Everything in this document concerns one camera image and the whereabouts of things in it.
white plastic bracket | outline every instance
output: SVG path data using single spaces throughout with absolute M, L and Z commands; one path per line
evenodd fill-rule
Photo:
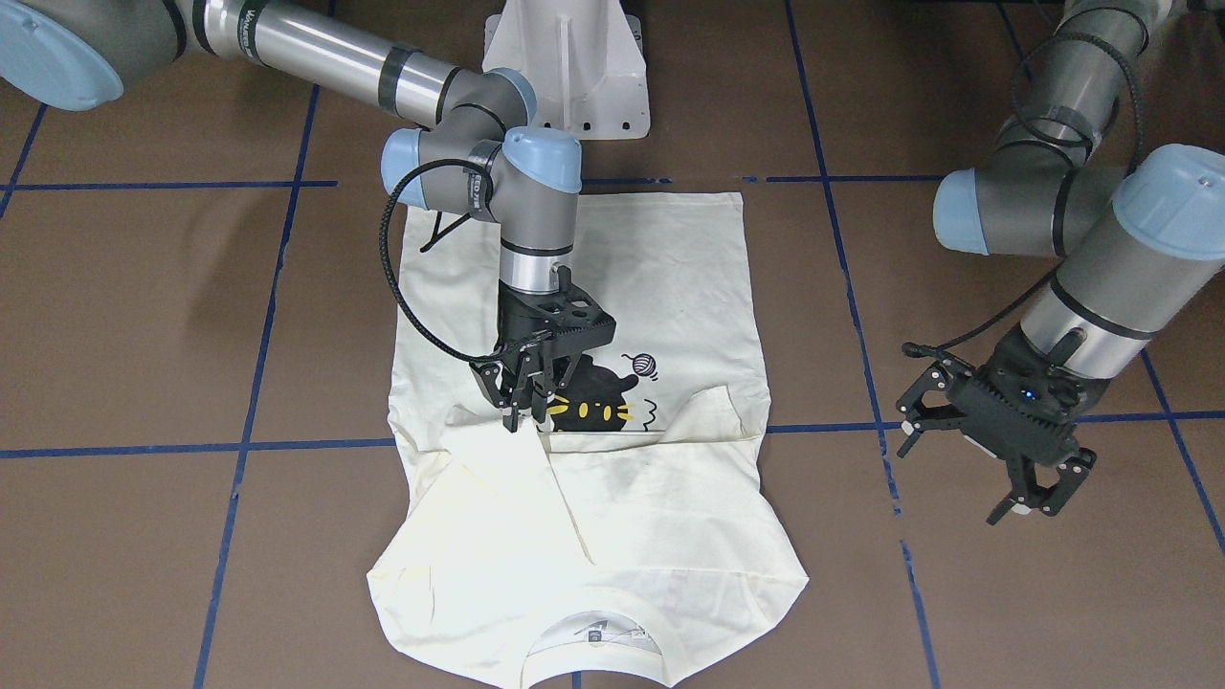
M 535 126 L 577 139 L 641 139 L 650 130 L 642 23 L 617 0 L 507 0 L 485 22 L 481 67 L 532 82 Z

white t-shirt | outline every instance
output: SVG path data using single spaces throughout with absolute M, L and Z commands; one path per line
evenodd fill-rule
M 410 211 L 405 298 L 485 353 L 497 226 L 423 255 L 430 227 Z M 388 418 L 409 514 L 371 597 L 394 647 L 489 684 L 611 669 L 673 685 L 771 630 L 807 582 L 760 493 L 769 392 L 740 197 L 583 196 L 572 267 L 617 319 L 550 405 L 584 430 L 507 433 L 467 364 L 401 318 Z

light blue joint cap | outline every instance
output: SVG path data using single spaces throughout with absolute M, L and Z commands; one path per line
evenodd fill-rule
M 88 110 L 124 94 L 119 74 L 97 50 L 16 0 L 0 0 L 0 76 L 61 110 Z
M 583 148 L 565 131 L 517 126 L 506 132 L 502 154 L 519 172 L 550 189 L 578 194 L 583 188 Z
M 387 194 L 396 189 L 405 174 L 421 164 L 420 140 L 421 130 L 419 129 L 398 129 L 387 137 L 387 143 L 383 145 L 382 163 L 380 163 L 383 189 L 387 190 Z M 425 190 L 421 189 L 420 177 L 408 183 L 398 200 L 401 204 L 429 210 L 429 206 L 425 205 Z
M 974 169 L 957 170 L 940 183 L 931 223 L 936 227 L 936 239 L 946 249 L 984 256 L 990 254 L 982 234 Z
M 537 102 L 535 89 L 532 88 L 532 82 L 528 81 L 528 77 L 510 67 L 494 67 L 485 74 L 496 74 L 514 86 L 519 96 L 523 97 L 523 107 L 528 110 L 528 124 L 530 124 L 535 118 Z
M 1118 224 L 1154 251 L 1189 261 L 1225 259 L 1225 156 L 1170 143 L 1120 185 Z

robotic arm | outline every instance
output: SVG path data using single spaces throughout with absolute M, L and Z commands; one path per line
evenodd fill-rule
M 514 430 L 538 422 L 587 349 L 615 320 L 573 284 L 581 148 L 566 132 L 526 126 L 535 94 L 522 75 L 475 74 L 284 0 L 0 0 L 0 74 L 53 107 L 86 110 L 186 50 L 246 59 L 375 104 L 423 130 L 388 139 L 383 267 L 402 310 L 445 352 L 469 363 Z M 470 357 L 434 337 L 399 293 L 386 255 L 394 204 L 501 223 L 497 342 Z
M 1096 460 L 1076 421 L 1225 265 L 1225 156 L 1171 145 L 1134 170 L 1083 169 L 1125 78 L 1134 96 L 1129 61 L 1169 11 L 1167 1 L 1069 2 L 990 166 L 951 174 L 937 192 L 936 233 L 951 249 L 1066 256 L 1018 299 L 1038 293 L 985 364 L 948 352 L 965 337 L 903 347 L 935 362 L 897 402 L 909 435 L 898 456 L 929 430 L 956 429 L 1002 460 L 1011 489 L 989 523 L 1058 514 Z M 926 406 L 929 392 L 948 403 Z M 1038 465 L 1058 481 L 1041 485 Z

folded fabric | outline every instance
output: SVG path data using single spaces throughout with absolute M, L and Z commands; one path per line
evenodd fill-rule
M 405 297 L 484 353 L 497 227 L 423 255 L 431 226 L 410 211 Z M 769 392 L 740 197 L 583 196 L 572 268 L 617 333 L 550 406 L 552 433 L 507 433 L 468 367 L 401 319 L 388 419 L 409 512 L 371 597 L 396 649 L 489 684 L 610 669 L 670 687 L 775 626 L 807 582 L 760 493 Z

